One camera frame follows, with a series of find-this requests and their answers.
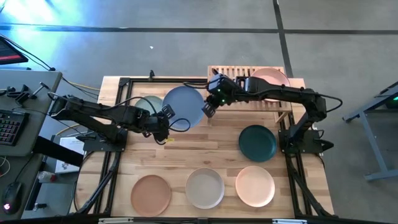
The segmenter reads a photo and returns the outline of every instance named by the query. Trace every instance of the wooden tabletop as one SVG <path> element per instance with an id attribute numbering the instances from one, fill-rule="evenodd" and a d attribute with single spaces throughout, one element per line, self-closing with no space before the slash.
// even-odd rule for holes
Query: wooden tabletop
<path id="1" fill-rule="evenodd" d="M 119 78 L 104 77 L 99 93 L 100 103 L 114 105 Z M 304 86 L 301 78 L 291 78 L 290 83 L 295 87 Z M 181 84 L 135 83 L 132 96 L 164 97 L 172 88 L 179 85 Z M 292 104 L 292 110 L 296 121 L 305 112 L 305 109 L 297 104 Z M 210 120 L 203 118 L 198 126 L 186 133 L 171 131 L 169 138 L 174 141 L 164 146 L 156 144 L 153 138 L 146 139 L 141 134 L 129 132 L 126 151 L 122 154 L 119 167 L 112 216 L 139 216 L 130 203 L 131 189 L 141 177 L 155 174 L 163 177 L 172 188 L 170 205 L 159 215 L 161 217 L 294 217 L 285 157 L 280 150 L 271 160 L 260 163 L 250 161 L 239 150 L 238 136 L 245 127 L 252 124 L 269 128 L 277 137 L 279 125 L 275 123 L 274 113 L 258 111 L 217 111 L 213 118 Z M 94 153 L 81 169 L 76 192 L 79 208 L 98 185 L 103 157 L 103 152 Z M 302 157 L 309 189 L 325 210 L 333 213 L 325 171 L 320 159 L 312 154 L 304 154 Z M 253 165 L 268 170 L 275 180 L 275 196 L 270 204 L 261 208 L 249 207 L 243 203 L 234 188 L 239 171 Z M 217 171 L 225 184 L 225 195 L 221 203 L 208 210 L 194 207 L 185 196 L 185 182 L 188 176 L 201 167 Z M 108 187 L 104 192 L 103 206 L 106 203 Z M 301 191 L 298 191 L 298 194 L 300 207 L 304 211 Z"/>

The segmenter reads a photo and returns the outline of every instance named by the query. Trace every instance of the light blue plate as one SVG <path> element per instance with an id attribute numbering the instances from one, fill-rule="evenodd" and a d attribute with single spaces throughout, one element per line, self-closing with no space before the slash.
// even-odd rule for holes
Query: light blue plate
<path id="1" fill-rule="evenodd" d="M 145 96 L 144 98 L 149 100 L 150 103 L 152 103 L 152 105 L 154 105 L 156 112 L 159 112 L 162 110 L 162 103 L 163 103 L 162 99 L 160 99 L 157 96 Z M 149 111 L 150 114 L 154 113 L 154 109 L 152 109 L 152 107 L 146 100 L 140 99 L 139 101 L 137 101 L 135 106 Z"/>
<path id="2" fill-rule="evenodd" d="M 175 116 L 170 119 L 170 124 L 179 118 L 185 118 L 191 122 L 191 128 L 197 125 L 203 118 L 201 110 L 205 105 L 202 95 L 194 88 L 179 86 L 169 91 L 163 99 L 163 106 L 170 105 Z M 188 122 L 181 120 L 173 124 L 172 128 L 184 130 L 188 128 Z"/>

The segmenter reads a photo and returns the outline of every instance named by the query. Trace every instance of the concrete floor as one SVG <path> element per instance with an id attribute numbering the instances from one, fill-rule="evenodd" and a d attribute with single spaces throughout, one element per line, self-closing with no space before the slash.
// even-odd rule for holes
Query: concrete floor
<path id="1" fill-rule="evenodd" d="M 398 29 L 397 1 L 279 0 L 279 4 L 285 29 Z M 277 28 L 272 0 L 12 0 L 0 14 L 0 22 Z M 148 75 L 151 69 L 157 75 L 206 76 L 207 65 L 284 66 L 278 34 L 43 32 L 34 30 L 34 26 L 0 32 L 62 71 L 66 79 L 97 88 L 105 75 Z M 341 117 L 397 81 L 398 35 L 287 34 L 286 40 L 293 76 L 304 78 L 309 88 L 344 101 L 339 110 L 317 124 L 326 130 L 324 139 L 335 143 L 325 153 L 335 213 L 343 218 L 397 223 L 398 177 L 365 181 L 364 174 L 378 171 L 374 154 L 361 123 L 354 120 L 345 124 Z M 32 62 L 16 66 L 42 70 Z M 58 92 L 89 100 L 65 83 Z M 49 138 L 63 128 L 56 121 L 46 120 L 41 135 Z M 390 144 L 382 150 L 392 167 L 398 165 L 396 147 Z M 63 198 L 65 204 L 60 205 L 49 200 L 49 195 L 69 195 L 70 189 L 67 184 L 46 186 L 39 200 L 49 203 L 51 210 L 26 213 L 24 217 L 66 214 L 70 198 Z"/>

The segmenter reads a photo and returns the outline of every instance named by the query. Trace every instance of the gray desk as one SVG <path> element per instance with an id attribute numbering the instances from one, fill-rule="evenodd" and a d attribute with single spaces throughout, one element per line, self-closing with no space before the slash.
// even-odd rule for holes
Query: gray desk
<path id="1" fill-rule="evenodd" d="M 7 86 L 13 86 L 19 91 L 22 88 L 22 84 L 27 85 L 31 90 L 36 90 L 40 86 L 39 83 L 43 82 L 52 91 L 58 88 L 62 74 L 60 72 L 37 72 L 37 71 L 23 71 L 23 70 L 0 70 L 0 77 L 2 79 L 0 88 L 6 88 Z M 27 100 L 24 106 L 32 108 L 37 111 L 46 113 L 49 110 L 51 104 L 50 98 L 47 96 L 47 90 L 42 90 L 37 95 L 36 100 Z M 0 109 L 11 110 L 12 108 L 18 107 L 14 99 L 6 96 L 0 96 Z M 29 159 L 30 152 L 33 149 L 36 138 L 39 135 L 40 129 L 43 125 L 45 115 L 27 111 L 30 113 L 29 122 L 27 123 L 24 132 L 20 136 L 18 143 L 14 147 L 0 145 L 0 156 L 7 156 L 8 161 L 11 164 L 11 169 L 8 174 L 4 177 L 0 177 L 0 196 L 4 189 L 13 182 Z M 29 198 L 34 180 L 36 179 L 37 172 L 42 163 L 43 155 L 35 154 L 30 160 L 28 166 L 25 167 L 21 173 L 18 181 L 22 182 L 22 203 L 18 212 L 13 215 L 6 215 L 0 209 L 0 220 L 16 220 L 20 219 L 25 209 L 25 204 Z"/>
<path id="2" fill-rule="evenodd" d="M 7 88 L 7 86 L 14 87 L 17 91 L 21 90 L 22 84 L 27 85 L 30 90 L 35 91 L 40 86 L 40 82 L 46 84 L 52 92 L 55 92 L 60 83 L 62 74 L 60 72 L 38 72 L 38 71 L 24 71 L 24 70 L 0 70 L 0 88 Z M 37 94 L 37 99 L 27 100 L 24 106 L 32 108 L 43 113 L 47 113 L 50 108 L 52 100 L 47 96 L 48 90 L 42 89 Z M 11 110 L 18 107 L 15 99 L 0 96 L 0 109 Z M 36 138 L 42 128 L 45 115 L 35 111 L 25 111 L 17 109 L 18 111 L 30 113 L 29 121 L 26 124 L 19 140 L 15 146 L 0 145 L 1 156 L 26 156 L 30 154 L 35 144 Z"/>

